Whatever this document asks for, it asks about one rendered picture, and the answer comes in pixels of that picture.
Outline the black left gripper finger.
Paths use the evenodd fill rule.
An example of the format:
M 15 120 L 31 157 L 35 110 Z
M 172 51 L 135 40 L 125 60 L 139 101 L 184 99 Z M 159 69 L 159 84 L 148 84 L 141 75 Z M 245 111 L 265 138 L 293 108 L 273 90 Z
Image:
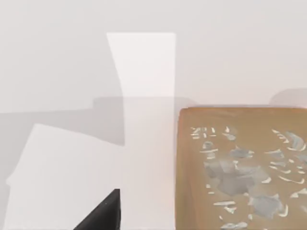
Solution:
M 120 189 L 114 189 L 73 230 L 120 230 Z

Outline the brown book with grey print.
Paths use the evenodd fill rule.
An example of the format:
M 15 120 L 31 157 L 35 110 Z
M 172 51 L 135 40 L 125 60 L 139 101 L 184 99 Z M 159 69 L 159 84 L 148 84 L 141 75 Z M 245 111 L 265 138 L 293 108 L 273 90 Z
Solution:
M 175 227 L 307 230 L 307 109 L 182 109 Z

